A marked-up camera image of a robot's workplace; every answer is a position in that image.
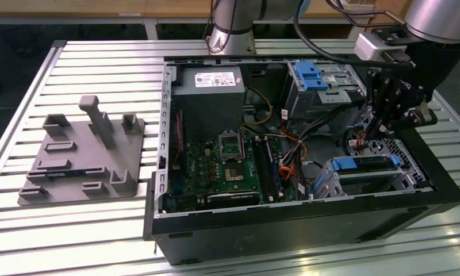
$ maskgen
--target metal extrusion rail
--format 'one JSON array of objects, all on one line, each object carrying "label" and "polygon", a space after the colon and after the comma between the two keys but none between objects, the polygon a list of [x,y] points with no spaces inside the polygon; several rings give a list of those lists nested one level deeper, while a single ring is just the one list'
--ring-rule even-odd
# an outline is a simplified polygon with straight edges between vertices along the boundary
[{"label": "metal extrusion rail", "polygon": [[[355,42],[321,40],[333,53]],[[260,40],[257,53],[305,54],[296,40]],[[154,169],[164,56],[205,55],[201,41],[68,42],[52,48],[0,141],[0,275],[176,274],[420,275],[460,274],[460,206],[427,217],[387,240],[172,267],[141,240],[146,181]],[[132,199],[56,207],[21,207],[24,185],[45,131],[46,114],[86,120],[81,95],[96,94],[112,119],[136,112],[146,122],[140,188]],[[460,118],[439,95],[439,123],[417,131],[460,186]]]}]

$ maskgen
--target open computer tower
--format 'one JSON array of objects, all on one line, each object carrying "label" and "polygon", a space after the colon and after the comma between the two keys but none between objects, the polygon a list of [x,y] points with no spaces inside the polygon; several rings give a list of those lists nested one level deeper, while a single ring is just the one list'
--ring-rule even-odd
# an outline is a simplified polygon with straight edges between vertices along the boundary
[{"label": "open computer tower", "polygon": [[460,204],[415,129],[361,140],[360,73],[300,57],[166,60],[144,239],[172,265],[384,239]]}]

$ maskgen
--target motherboard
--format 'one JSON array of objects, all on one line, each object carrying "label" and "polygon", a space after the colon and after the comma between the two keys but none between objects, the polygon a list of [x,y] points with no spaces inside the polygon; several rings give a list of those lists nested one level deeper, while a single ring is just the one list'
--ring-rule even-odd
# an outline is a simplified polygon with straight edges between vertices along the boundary
[{"label": "motherboard", "polygon": [[277,173],[282,157],[277,138],[222,133],[205,143],[188,143],[184,156],[170,177],[168,212],[294,200],[293,187],[284,185]]}]

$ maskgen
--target gray base plate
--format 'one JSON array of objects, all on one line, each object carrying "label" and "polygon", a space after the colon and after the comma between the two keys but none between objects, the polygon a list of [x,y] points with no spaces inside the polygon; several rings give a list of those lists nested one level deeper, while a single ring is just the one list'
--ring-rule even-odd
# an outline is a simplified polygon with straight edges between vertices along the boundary
[{"label": "gray base plate", "polygon": [[[33,183],[26,180],[24,188],[18,192],[17,203],[24,206],[134,196],[138,188],[137,174],[144,141],[144,120],[138,119],[137,122],[141,132],[125,134],[121,120],[112,120],[112,134],[116,143],[116,147],[112,149],[105,149],[98,135],[93,135],[89,121],[70,122],[70,126],[61,127],[68,136],[65,140],[74,143],[72,150],[46,152],[44,148],[48,144],[58,142],[58,139],[53,140],[46,134],[33,163],[33,170],[37,170],[41,162],[69,160],[70,166],[66,173],[68,171],[80,171],[80,176],[61,177],[58,174],[53,178],[34,179]],[[92,171],[93,169],[94,171],[94,168],[105,168],[108,172],[93,173],[89,176],[81,175],[82,170],[90,169]],[[28,174],[28,179],[32,179],[33,170]],[[122,180],[125,170],[129,172],[132,181],[128,181],[125,185],[122,183],[110,184],[109,180],[112,179],[109,178],[113,172],[117,175],[114,180]]]}]

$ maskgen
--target green circuit board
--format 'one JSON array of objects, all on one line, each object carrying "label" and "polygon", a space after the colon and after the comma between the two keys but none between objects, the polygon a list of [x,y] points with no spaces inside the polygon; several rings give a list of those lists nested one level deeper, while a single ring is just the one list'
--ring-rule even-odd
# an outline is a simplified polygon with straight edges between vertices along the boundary
[{"label": "green circuit board", "polygon": [[[273,161],[281,156],[280,142],[269,140],[274,153]],[[241,158],[224,160],[222,154],[230,154],[241,148]],[[168,187],[168,211],[182,212],[197,210],[200,198],[221,193],[257,192],[258,203],[266,203],[262,198],[261,182],[254,163],[252,140],[237,141],[228,139],[224,143],[218,140],[205,143],[190,143],[185,147],[185,174],[170,179]],[[284,197],[278,202],[294,200],[292,188],[284,189]]]}]

